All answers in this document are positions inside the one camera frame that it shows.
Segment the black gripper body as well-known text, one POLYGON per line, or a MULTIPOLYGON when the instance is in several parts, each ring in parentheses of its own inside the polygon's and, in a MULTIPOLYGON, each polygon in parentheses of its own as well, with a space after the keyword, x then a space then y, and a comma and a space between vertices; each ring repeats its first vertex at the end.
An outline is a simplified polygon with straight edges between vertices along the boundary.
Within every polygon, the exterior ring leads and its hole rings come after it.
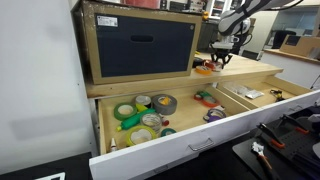
POLYGON ((213 53, 211 54, 212 60, 217 62, 221 59, 223 64, 228 64, 232 58, 230 51, 238 41, 239 38, 234 35, 222 36, 219 41, 216 41, 211 45, 213 49, 213 53))

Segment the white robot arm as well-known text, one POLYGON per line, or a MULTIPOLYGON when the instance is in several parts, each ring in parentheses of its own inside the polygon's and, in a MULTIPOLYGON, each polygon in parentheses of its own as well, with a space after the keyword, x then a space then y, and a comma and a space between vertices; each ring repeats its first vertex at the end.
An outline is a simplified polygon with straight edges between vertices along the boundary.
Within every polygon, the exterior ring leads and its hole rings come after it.
POLYGON ((214 42, 211 47, 211 58, 214 62, 219 59, 227 64, 233 54, 236 54, 247 37, 251 21, 250 17, 259 11, 279 11, 294 7, 303 0, 244 0, 244 3, 233 10, 222 13, 218 22, 218 34, 221 39, 214 42))

